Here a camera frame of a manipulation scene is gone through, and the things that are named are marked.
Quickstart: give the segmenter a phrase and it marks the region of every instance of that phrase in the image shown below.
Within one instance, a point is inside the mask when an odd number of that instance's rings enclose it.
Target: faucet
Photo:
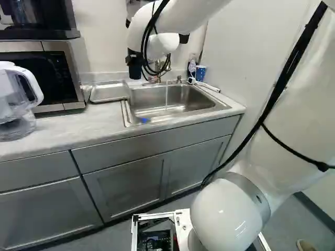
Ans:
[[[156,60],[155,62],[155,71],[158,72],[165,64],[165,61],[162,61],[162,60]],[[171,70],[171,66],[168,65],[166,68],[165,68],[166,71],[170,71]],[[152,84],[161,84],[162,83],[162,79],[161,77],[164,75],[165,73],[163,74],[159,74],[157,76],[149,76],[148,77],[148,80],[149,82],[148,83],[145,83],[143,84],[143,86],[146,86],[146,85],[152,85]]]

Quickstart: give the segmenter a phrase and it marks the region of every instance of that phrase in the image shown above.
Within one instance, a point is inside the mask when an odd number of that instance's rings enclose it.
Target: kitchen counter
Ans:
[[[160,123],[125,127],[121,102],[88,104],[84,111],[49,115],[37,119],[35,132],[25,138],[0,143],[0,162],[66,151],[79,147],[121,140],[142,134],[187,126],[208,120],[242,114],[245,107],[232,99],[203,88],[228,104],[231,109],[194,115]]]

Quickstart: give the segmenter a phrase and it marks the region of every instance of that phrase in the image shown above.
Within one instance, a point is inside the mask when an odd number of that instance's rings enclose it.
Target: shoe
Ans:
[[[303,240],[303,239],[299,239],[297,241],[297,247],[299,249],[299,251],[317,251],[312,245],[311,243]]]

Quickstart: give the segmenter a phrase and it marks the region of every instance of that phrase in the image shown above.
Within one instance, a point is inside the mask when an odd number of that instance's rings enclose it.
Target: stainless steel sink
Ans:
[[[130,87],[130,99],[121,104],[126,127],[231,108],[189,84]]]

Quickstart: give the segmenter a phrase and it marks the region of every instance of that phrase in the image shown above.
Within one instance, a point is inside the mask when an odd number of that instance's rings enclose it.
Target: gray cabinet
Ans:
[[[78,175],[69,151],[0,163],[0,192]]]
[[[218,166],[229,139],[225,136],[172,151],[167,196],[198,186]]]
[[[0,247],[5,249],[34,246],[101,224],[78,177],[0,193]]]
[[[105,221],[163,199],[168,170],[166,154],[84,175]]]
[[[173,128],[72,150],[83,174],[233,133],[240,116]]]

